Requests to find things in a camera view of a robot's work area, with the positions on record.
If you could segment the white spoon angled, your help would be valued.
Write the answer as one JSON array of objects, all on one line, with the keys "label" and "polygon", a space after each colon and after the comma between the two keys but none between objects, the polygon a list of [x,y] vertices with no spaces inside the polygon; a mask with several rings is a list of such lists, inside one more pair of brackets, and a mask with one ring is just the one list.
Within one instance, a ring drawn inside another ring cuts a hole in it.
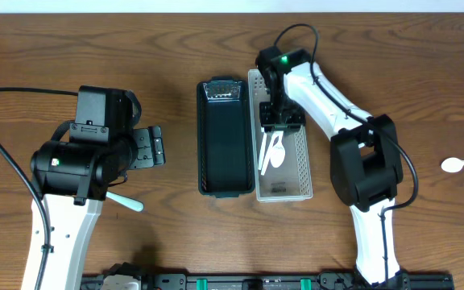
[{"label": "white spoon angled", "polygon": [[276,131],[271,138],[269,162],[273,168],[279,168],[284,162],[286,151],[283,145],[283,137],[283,131]]}]

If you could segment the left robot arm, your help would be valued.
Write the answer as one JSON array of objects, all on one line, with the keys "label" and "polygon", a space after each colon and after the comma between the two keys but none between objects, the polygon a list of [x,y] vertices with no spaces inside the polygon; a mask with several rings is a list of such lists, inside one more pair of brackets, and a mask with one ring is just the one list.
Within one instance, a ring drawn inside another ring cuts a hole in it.
[{"label": "left robot arm", "polygon": [[165,164],[159,126],[139,129],[133,92],[82,85],[76,117],[31,157],[31,245],[24,289],[78,289],[108,189],[127,171]]}]

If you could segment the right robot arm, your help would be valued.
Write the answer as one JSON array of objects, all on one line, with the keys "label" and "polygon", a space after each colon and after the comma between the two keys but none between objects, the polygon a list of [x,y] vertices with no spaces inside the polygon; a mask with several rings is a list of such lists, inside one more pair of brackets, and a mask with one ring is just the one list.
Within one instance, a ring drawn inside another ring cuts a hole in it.
[{"label": "right robot arm", "polygon": [[392,212],[407,159],[394,122],[349,101],[304,49],[283,53],[273,45],[259,52],[255,64],[270,96],[259,106],[261,127],[267,133],[293,133],[309,116],[323,130],[333,189],[354,220],[357,273],[367,286],[391,287],[400,272]]}]

